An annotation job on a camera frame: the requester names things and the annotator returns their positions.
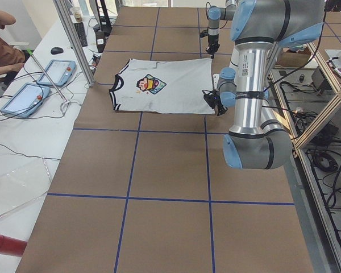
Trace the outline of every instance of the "label sticker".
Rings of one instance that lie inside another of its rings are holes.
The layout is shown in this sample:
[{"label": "label sticker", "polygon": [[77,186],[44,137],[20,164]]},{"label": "label sticker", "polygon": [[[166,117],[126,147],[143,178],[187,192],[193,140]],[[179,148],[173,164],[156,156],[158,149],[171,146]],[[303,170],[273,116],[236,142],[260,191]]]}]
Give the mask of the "label sticker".
[{"label": "label sticker", "polygon": [[246,53],[242,56],[242,63],[239,64],[239,77],[252,77],[253,75],[253,68],[254,68],[254,53]]}]

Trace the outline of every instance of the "blue tape line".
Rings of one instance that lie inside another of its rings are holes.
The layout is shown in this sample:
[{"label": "blue tape line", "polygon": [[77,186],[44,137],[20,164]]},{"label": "blue tape line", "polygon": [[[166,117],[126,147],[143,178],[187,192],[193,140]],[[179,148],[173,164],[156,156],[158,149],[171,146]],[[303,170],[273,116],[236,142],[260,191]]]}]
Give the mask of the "blue tape line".
[{"label": "blue tape line", "polygon": [[226,200],[197,200],[197,199],[180,199],[180,198],[153,198],[153,197],[126,197],[126,196],[107,196],[107,195],[77,195],[70,193],[49,192],[50,196],[62,197],[84,197],[84,198],[104,198],[104,199],[121,199],[121,200],[141,200],[141,201],[165,201],[165,202],[191,202],[191,203],[215,203],[215,204],[240,204],[240,205],[272,205],[272,206],[294,206],[290,202],[257,202],[257,201],[226,201]]},{"label": "blue tape line", "polygon": [[182,132],[182,131],[150,131],[150,130],[141,130],[142,133],[162,133],[162,134],[204,134],[204,132]]},{"label": "blue tape line", "polygon": [[212,201],[216,204],[241,204],[241,205],[271,205],[271,206],[294,206],[289,202],[253,202],[253,201]]},{"label": "blue tape line", "polygon": [[157,35],[157,27],[158,27],[159,12],[160,12],[160,8],[158,8],[157,21],[156,21],[156,23],[155,23],[154,37],[153,37],[153,45],[152,45],[152,52],[150,53],[150,60],[152,60],[152,57],[153,57],[153,50],[154,50],[154,44],[155,44],[155,37],[156,37],[156,35]]},{"label": "blue tape line", "polygon": [[[125,24],[115,24],[117,27],[147,27],[147,28],[155,28],[155,26],[130,26]],[[198,28],[198,27],[185,27],[185,26],[157,26],[158,28]]]},{"label": "blue tape line", "polygon": [[47,195],[50,196],[63,196],[63,197],[84,197],[84,198],[105,198],[105,199],[122,199],[125,200],[124,196],[107,196],[107,195],[72,195],[69,193],[54,193],[48,192]]},{"label": "blue tape line", "polygon": [[73,128],[76,131],[111,131],[111,132],[138,132],[137,130],[126,130],[126,129],[97,129],[97,128]]},{"label": "blue tape line", "polygon": [[103,83],[101,83],[101,82],[98,82],[97,84],[98,84],[98,85],[111,85],[111,86],[114,85],[114,84],[103,84]]},{"label": "blue tape line", "polygon": [[135,142],[135,148],[134,148],[134,155],[133,155],[133,157],[132,157],[132,164],[131,164],[129,185],[128,185],[128,188],[127,188],[126,201],[125,201],[124,214],[123,214],[123,221],[122,221],[122,224],[121,224],[121,230],[120,230],[120,237],[119,237],[119,243],[118,243],[118,251],[117,251],[116,260],[115,260],[114,273],[117,272],[118,264],[119,264],[121,243],[122,243],[122,239],[123,239],[124,226],[125,226],[125,219],[126,219],[126,212],[127,212],[127,205],[128,205],[128,202],[129,202],[129,195],[130,195],[130,189],[131,189],[132,175],[133,175],[133,173],[134,173],[134,165],[135,165],[135,159],[136,159],[136,152],[137,152],[137,149],[138,149],[139,135],[140,135],[140,127],[141,127],[141,125],[142,125],[142,117],[143,117],[143,112],[140,113],[140,118],[139,118],[138,134],[137,134],[137,136],[136,136],[136,142]]},{"label": "blue tape line", "polygon": [[[126,51],[126,50],[104,50],[104,52],[120,52],[120,53],[152,53],[151,51]],[[199,52],[172,52],[172,51],[153,51],[153,53],[166,54],[199,54]],[[229,53],[215,53],[215,55],[230,55]]]},{"label": "blue tape line", "polygon": [[340,38],[337,36],[337,34],[335,33],[335,31],[332,29],[332,27],[330,27],[330,30],[332,31],[333,34],[335,34],[336,38],[339,40],[340,44],[341,44],[341,40]]},{"label": "blue tape line", "polygon": [[[201,33],[201,26],[199,25],[199,8],[197,8],[197,20],[198,20],[198,33]],[[201,46],[201,37],[198,36],[199,41],[199,57],[202,58],[202,46]]]},{"label": "blue tape line", "polygon": [[207,186],[209,190],[209,213],[210,213],[210,238],[211,238],[211,255],[212,255],[212,272],[216,273],[215,265],[215,244],[214,244],[214,225],[212,217],[212,196],[211,196],[211,178],[210,178],[210,161],[209,161],[209,144],[207,141],[207,120],[203,116],[203,123],[205,125],[205,145],[206,145],[206,168],[207,168]]}]

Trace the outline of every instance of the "computer mouse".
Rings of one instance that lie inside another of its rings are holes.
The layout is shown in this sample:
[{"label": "computer mouse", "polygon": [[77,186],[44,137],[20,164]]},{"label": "computer mouse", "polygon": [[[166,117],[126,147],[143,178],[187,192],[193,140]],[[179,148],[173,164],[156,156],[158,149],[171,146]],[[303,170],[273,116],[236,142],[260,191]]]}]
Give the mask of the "computer mouse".
[{"label": "computer mouse", "polygon": [[61,47],[53,47],[51,49],[51,54],[52,55],[59,54],[59,53],[63,53],[63,48],[61,48]]}]

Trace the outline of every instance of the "clear acrylic sheet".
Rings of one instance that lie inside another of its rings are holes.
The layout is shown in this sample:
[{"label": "clear acrylic sheet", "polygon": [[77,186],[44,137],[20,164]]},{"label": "clear acrylic sheet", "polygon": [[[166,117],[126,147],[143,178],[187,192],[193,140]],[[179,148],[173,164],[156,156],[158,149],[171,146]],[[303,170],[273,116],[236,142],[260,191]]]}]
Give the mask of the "clear acrylic sheet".
[{"label": "clear acrylic sheet", "polygon": [[45,198],[51,177],[43,159],[0,176],[0,220]]}]

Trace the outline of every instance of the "cartoon print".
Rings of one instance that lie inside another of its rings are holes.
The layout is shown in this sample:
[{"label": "cartoon print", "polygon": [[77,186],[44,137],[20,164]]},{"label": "cartoon print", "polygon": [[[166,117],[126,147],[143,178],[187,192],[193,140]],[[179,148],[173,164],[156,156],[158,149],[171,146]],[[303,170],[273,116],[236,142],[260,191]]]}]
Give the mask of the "cartoon print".
[{"label": "cartoon print", "polygon": [[144,78],[140,79],[136,83],[136,87],[138,87],[143,92],[151,92],[152,94],[156,94],[161,91],[167,84],[162,82],[158,78],[153,77],[150,74],[147,74]]}]

